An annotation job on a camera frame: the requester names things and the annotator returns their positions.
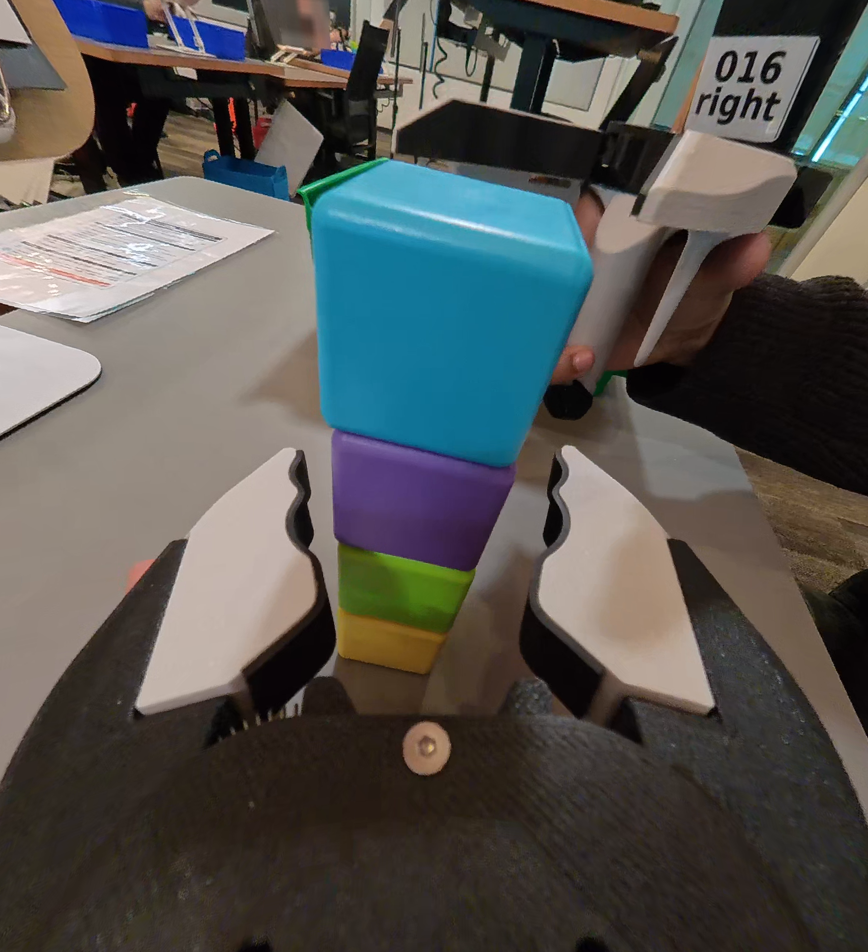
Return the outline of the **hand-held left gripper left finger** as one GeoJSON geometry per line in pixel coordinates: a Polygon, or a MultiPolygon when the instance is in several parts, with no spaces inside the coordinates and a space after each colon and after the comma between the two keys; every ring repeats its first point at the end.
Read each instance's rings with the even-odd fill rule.
{"type": "Polygon", "coordinates": [[[287,447],[188,533],[135,702],[142,716],[228,699],[261,719],[289,708],[336,650],[311,489],[287,447]]]}

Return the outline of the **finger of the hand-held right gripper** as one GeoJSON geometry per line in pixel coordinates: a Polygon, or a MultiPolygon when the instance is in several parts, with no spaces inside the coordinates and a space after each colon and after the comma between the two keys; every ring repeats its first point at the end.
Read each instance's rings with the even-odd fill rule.
{"type": "Polygon", "coordinates": [[[398,128],[395,155],[574,203],[604,142],[604,133],[559,118],[450,99],[398,128]]]}

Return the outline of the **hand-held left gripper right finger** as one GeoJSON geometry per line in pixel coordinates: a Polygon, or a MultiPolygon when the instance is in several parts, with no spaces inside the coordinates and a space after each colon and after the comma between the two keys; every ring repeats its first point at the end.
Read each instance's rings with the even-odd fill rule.
{"type": "Polygon", "coordinates": [[[547,499],[521,622],[530,671],[600,726],[629,700],[709,715],[712,687],[660,522],[575,446],[555,454],[547,499]]]}

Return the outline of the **yellow cube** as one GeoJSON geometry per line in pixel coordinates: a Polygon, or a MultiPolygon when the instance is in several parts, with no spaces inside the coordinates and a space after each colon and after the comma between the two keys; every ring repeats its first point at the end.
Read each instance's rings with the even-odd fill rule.
{"type": "Polygon", "coordinates": [[[370,616],[337,612],[338,655],[406,673],[428,675],[447,642],[445,634],[370,616]]]}

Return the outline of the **green plastic bin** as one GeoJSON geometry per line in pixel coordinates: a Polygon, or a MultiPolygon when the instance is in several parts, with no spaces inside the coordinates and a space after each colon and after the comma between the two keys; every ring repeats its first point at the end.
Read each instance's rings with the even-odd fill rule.
{"type": "MultiPolygon", "coordinates": [[[[386,159],[365,162],[349,169],[332,173],[312,183],[304,184],[297,191],[297,197],[301,198],[304,205],[308,235],[312,235],[313,209],[324,194],[358,175],[368,173],[371,169],[383,165],[385,162],[386,159]]],[[[506,170],[453,160],[425,159],[421,164],[436,171],[458,174],[478,181],[501,184],[537,194],[557,197],[572,207],[576,206],[579,197],[584,193],[594,194],[603,208],[607,208],[619,194],[617,190],[607,187],[606,185],[589,184],[582,179],[568,178],[552,173],[529,173],[506,170]]]]}

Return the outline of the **blue cube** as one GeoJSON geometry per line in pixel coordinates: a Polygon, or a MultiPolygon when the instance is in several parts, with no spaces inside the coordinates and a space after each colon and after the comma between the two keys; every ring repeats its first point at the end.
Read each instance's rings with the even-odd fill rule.
{"type": "Polygon", "coordinates": [[[325,422],[511,466],[592,282],[572,208],[386,161],[321,195],[310,236],[325,422]]]}

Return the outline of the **lime green cube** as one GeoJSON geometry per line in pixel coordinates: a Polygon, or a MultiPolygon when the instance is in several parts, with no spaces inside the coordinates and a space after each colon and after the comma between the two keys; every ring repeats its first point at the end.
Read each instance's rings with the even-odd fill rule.
{"type": "Polygon", "coordinates": [[[340,609],[445,635],[475,579],[475,569],[392,556],[338,543],[340,609]]]}

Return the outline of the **purple cube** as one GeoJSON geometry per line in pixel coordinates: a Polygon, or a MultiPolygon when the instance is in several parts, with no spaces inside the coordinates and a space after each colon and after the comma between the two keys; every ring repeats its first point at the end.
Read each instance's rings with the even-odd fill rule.
{"type": "Polygon", "coordinates": [[[340,430],[331,458],[338,542],[462,572],[475,569],[517,472],[340,430]]]}

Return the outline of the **person's right forearm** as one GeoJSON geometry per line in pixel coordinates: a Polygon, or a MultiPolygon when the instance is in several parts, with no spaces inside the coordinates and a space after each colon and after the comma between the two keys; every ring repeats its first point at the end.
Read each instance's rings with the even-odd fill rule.
{"type": "Polygon", "coordinates": [[[691,363],[630,370],[632,400],[868,497],[868,290],[764,275],[691,363]]]}

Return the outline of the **grey desk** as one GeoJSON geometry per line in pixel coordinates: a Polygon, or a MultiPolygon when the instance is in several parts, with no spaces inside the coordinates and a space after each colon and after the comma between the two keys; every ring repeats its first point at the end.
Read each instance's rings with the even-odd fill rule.
{"type": "MultiPolygon", "coordinates": [[[[23,311],[0,318],[103,368],[93,386],[0,441],[0,779],[59,676],[120,600],[130,567],[182,538],[282,448],[308,459],[314,551],[337,599],[304,212],[189,177],[145,191],[273,233],[92,324],[23,311]]],[[[563,444],[636,494],[701,558],[809,698],[868,821],[867,737],[736,451],[640,407],[621,382],[579,422],[539,415],[432,675],[344,661],[338,674],[357,709],[488,712],[526,673],[518,629],[551,458],[563,444]]]]}

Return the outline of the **background office desk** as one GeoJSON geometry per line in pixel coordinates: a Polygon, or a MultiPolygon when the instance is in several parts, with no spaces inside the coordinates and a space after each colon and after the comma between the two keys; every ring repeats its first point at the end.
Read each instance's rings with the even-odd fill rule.
{"type": "Polygon", "coordinates": [[[345,89],[352,74],[349,70],[307,61],[291,61],[287,64],[250,58],[235,61],[197,55],[188,49],[170,50],[156,47],[144,50],[81,37],[77,37],[75,41],[81,54],[111,63],[201,69],[214,73],[261,77],[277,81],[289,89],[345,89]]]}

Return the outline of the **person's right hand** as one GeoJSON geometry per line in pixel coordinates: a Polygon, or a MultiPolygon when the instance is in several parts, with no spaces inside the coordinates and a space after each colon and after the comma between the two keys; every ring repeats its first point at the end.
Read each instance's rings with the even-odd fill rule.
{"type": "MultiPolygon", "coordinates": [[[[586,377],[597,365],[609,371],[636,367],[642,341],[671,280],[687,236],[674,232],[660,240],[646,271],[634,272],[632,287],[620,296],[618,315],[608,358],[594,347],[569,343],[559,356],[551,384],[570,385],[586,377]]],[[[712,341],[736,292],[746,288],[764,271],[771,244],[763,233],[737,236],[711,249],[678,301],[660,338],[643,365],[668,364],[686,368],[712,341]]]]}

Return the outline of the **black office chair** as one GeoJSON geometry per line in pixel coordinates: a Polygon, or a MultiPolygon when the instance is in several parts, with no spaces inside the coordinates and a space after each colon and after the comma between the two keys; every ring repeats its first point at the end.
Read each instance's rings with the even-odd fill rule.
{"type": "Polygon", "coordinates": [[[388,40],[388,29],[363,21],[345,89],[332,94],[324,121],[324,145],[333,161],[377,157],[377,93],[388,40]]]}

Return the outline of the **blue plastic bin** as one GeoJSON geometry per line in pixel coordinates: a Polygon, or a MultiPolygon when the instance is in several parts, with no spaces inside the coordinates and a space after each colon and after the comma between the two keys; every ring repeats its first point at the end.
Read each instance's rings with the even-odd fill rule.
{"type": "Polygon", "coordinates": [[[226,23],[200,17],[170,15],[169,32],[177,44],[194,54],[243,62],[246,59],[246,33],[226,23]]]}
{"type": "Polygon", "coordinates": [[[290,201],[285,166],[269,166],[254,160],[221,155],[215,149],[210,149],[203,155],[202,172],[207,181],[290,201]]]}
{"type": "Polygon", "coordinates": [[[149,48],[141,6],[106,1],[54,1],[71,35],[131,49],[149,48]]]}

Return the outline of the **laminated paper sheet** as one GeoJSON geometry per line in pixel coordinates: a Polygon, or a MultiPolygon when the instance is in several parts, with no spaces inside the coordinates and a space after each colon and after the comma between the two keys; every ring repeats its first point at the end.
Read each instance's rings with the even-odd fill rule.
{"type": "Polygon", "coordinates": [[[88,324],[267,239],[272,230],[141,194],[0,232],[0,303],[88,324]]]}

